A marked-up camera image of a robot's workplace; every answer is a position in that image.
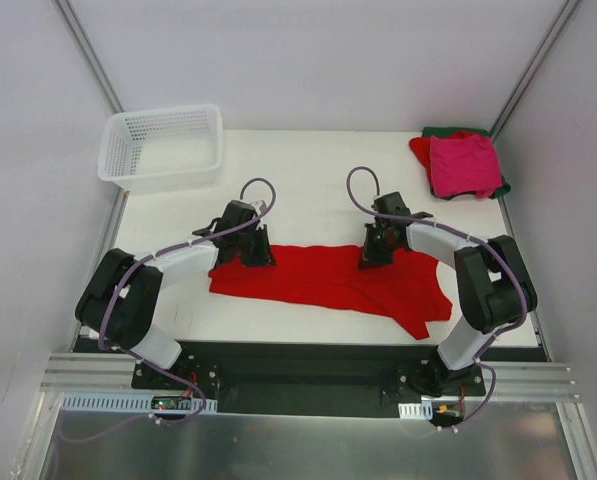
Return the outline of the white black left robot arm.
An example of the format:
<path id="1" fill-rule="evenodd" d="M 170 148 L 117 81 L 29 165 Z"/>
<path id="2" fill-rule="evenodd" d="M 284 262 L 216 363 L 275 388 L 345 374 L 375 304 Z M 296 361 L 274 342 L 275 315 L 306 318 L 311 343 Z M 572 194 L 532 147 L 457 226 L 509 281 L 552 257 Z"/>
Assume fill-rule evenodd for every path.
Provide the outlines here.
<path id="1" fill-rule="evenodd" d="M 265 204 L 230 201 L 209 226 L 185 243 L 150 254 L 145 261 L 114 248 L 108 251 L 81 295 L 75 317 L 105 346 L 117 347 L 155 365 L 155 377 L 170 389 L 193 379 L 191 354 L 154 324 L 162 290 L 195 274 L 208 274 L 239 258 L 248 267 L 275 264 Z"/>

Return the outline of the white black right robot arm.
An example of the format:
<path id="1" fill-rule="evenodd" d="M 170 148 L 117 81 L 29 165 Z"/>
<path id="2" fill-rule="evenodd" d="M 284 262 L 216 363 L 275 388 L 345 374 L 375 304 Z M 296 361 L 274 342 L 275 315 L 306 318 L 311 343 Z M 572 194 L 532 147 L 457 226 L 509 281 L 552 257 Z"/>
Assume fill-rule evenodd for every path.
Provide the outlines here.
<path id="1" fill-rule="evenodd" d="M 474 375 L 477 361 L 495 337 L 515 328 L 537 306 L 517 244 L 507 235 L 485 241 L 441 224 L 426 212 L 413 214 L 398 192 L 377 196 L 371 211 L 374 220 L 365 225 L 361 266 L 387 265 L 403 249 L 455 271 L 461 317 L 406 380 L 422 395 L 451 394 Z"/>

